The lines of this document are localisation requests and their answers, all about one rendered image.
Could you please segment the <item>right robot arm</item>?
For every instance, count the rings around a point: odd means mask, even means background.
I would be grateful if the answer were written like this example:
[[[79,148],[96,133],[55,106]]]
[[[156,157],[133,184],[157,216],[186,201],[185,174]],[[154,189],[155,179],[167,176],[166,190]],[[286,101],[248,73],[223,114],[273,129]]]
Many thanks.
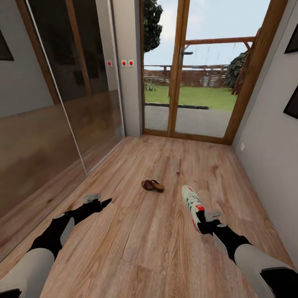
[[[217,245],[233,260],[259,298],[298,298],[298,272],[267,255],[239,236],[228,225],[213,220],[221,211],[205,212],[199,222],[202,234],[211,234]]]

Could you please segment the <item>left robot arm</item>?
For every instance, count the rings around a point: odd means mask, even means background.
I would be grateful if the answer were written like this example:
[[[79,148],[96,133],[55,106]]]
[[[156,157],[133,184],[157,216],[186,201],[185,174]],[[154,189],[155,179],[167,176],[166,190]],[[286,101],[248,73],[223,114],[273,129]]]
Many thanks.
[[[53,218],[50,226],[38,236],[32,247],[0,280],[0,298],[39,298],[59,251],[79,222],[101,212],[112,199],[98,201],[99,193],[85,194],[83,206],[65,211]]]

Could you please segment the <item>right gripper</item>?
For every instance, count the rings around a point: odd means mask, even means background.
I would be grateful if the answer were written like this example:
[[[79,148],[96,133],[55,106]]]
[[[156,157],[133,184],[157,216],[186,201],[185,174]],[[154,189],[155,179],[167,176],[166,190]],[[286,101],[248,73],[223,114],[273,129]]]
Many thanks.
[[[202,234],[211,234],[212,233],[210,232],[210,225],[212,224],[217,224],[217,223],[220,223],[220,220],[216,219],[216,220],[213,220],[213,221],[204,221],[204,222],[199,222],[198,223],[198,226],[199,226],[199,230],[201,231]]]

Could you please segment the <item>sandal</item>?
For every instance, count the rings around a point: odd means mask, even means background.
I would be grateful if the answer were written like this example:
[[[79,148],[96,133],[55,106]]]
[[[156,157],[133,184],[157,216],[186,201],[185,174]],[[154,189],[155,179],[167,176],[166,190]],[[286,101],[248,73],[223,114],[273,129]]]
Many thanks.
[[[146,190],[152,190],[155,189],[157,192],[163,192],[164,191],[164,185],[159,185],[155,180],[153,180],[153,182],[151,182],[151,180],[145,180],[142,182],[142,186],[144,189]]]

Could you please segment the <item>gym shoe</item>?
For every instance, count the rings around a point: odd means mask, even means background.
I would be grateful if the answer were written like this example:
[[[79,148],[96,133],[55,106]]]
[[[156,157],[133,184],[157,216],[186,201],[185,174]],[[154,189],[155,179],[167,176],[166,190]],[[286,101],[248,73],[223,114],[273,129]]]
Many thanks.
[[[190,211],[192,212],[192,221],[194,227],[199,233],[201,233],[198,223],[206,221],[207,218],[205,217],[205,212],[207,211],[201,204],[195,190],[189,185],[183,186],[182,195],[186,204],[189,206]]]

